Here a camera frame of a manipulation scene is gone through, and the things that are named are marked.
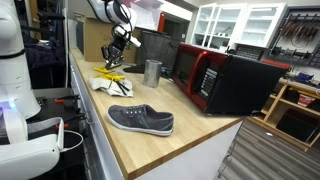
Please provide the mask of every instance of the wooden countertop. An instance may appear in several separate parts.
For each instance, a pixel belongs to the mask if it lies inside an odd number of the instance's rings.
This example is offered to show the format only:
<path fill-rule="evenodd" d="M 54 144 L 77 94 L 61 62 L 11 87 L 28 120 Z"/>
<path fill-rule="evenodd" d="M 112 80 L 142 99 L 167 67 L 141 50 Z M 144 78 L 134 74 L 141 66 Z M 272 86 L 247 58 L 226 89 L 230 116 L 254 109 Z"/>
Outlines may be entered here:
<path fill-rule="evenodd" d="M 163 78 L 157 88 L 149 88 L 142 84 L 143 74 L 127 73 L 127 79 L 133 83 L 133 98 L 111 97 L 105 92 L 93 91 L 88 86 L 88 79 L 99 74 L 94 67 L 102 67 L 105 63 L 84 61 L 78 49 L 71 49 L 71 53 L 126 179 L 146 173 L 241 121 L 239 117 L 203 114 L 177 85 Z M 108 108 L 115 104 L 149 104 L 156 111 L 171 112 L 174 131 L 168 137 L 158 137 L 120 130 L 106 117 Z"/>

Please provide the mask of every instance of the white shoe sole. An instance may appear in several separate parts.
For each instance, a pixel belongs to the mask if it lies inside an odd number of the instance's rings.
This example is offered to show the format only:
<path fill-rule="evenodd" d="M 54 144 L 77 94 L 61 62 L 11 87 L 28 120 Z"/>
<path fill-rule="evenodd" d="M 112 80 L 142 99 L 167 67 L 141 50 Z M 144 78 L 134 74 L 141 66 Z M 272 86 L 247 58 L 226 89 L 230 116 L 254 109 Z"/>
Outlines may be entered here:
<path fill-rule="evenodd" d="M 111 116 L 109 115 L 109 112 L 107 112 L 107 116 L 108 116 L 108 119 L 111 122 L 111 124 L 113 124 L 114 126 L 116 126 L 119 129 L 123 129 L 123 130 L 127 130 L 127 131 L 143 132 L 143 133 L 153 134 L 153 135 L 157 135 L 157 136 L 169 136 L 173 132 L 173 128 L 169 131 L 158 131 L 158 130 L 154 130 L 154 129 L 142 129 L 142 128 L 130 128 L 130 127 L 122 126 L 121 124 L 117 123 L 114 119 L 111 118 Z"/>

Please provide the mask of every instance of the black microwave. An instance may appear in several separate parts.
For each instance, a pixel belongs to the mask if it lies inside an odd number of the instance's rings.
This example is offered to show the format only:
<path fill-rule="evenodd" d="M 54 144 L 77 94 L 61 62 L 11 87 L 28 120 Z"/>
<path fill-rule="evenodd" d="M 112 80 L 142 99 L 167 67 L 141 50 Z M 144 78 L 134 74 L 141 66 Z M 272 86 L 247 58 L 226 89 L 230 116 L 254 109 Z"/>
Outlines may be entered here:
<path fill-rule="evenodd" d="M 286 69 L 181 43 L 173 81 L 207 114 L 260 112 Z"/>

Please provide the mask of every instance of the blue light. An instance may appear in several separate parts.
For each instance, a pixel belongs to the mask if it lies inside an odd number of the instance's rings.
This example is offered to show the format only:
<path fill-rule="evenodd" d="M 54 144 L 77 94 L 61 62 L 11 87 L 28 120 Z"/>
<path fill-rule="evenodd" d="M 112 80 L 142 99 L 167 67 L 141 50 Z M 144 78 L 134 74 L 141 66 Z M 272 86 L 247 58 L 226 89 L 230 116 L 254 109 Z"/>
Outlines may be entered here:
<path fill-rule="evenodd" d="M 16 107 L 16 105 L 14 104 L 14 102 L 9 101 L 9 106 L 10 106 L 10 108 L 11 108 L 12 110 L 17 111 L 17 107 Z"/>

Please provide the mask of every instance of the white cabinet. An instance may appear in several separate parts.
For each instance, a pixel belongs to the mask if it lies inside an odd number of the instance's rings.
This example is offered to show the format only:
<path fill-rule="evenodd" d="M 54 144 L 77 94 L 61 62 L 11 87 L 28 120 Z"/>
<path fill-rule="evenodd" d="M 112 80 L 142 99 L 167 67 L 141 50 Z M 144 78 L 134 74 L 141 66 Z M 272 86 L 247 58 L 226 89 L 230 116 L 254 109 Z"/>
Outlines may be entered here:
<path fill-rule="evenodd" d="M 241 27 L 241 17 L 245 13 L 247 4 L 220 5 L 209 28 L 207 48 L 225 51 L 232 46 L 235 32 Z"/>
<path fill-rule="evenodd" d="M 224 51 L 233 42 L 246 4 L 210 4 L 199 8 L 191 44 Z"/>
<path fill-rule="evenodd" d="M 236 43 L 267 48 L 285 8 L 285 3 L 249 5 Z"/>
<path fill-rule="evenodd" d="M 208 36 L 209 26 L 211 24 L 216 5 L 216 3 L 213 3 L 199 7 L 190 44 L 204 46 L 204 39 Z"/>

